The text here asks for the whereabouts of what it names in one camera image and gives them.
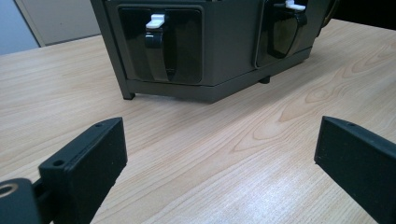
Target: wall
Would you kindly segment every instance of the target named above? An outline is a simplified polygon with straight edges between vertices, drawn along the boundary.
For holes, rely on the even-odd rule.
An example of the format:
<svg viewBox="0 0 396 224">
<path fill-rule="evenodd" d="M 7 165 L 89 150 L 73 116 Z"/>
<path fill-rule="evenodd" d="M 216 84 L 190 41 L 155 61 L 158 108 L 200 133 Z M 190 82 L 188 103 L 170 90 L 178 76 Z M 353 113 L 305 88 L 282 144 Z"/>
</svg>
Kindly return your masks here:
<svg viewBox="0 0 396 224">
<path fill-rule="evenodd" d="M 35 38 L 15 3 L 0 0 L 0 55 L 35 48 Z"/>
</svg>

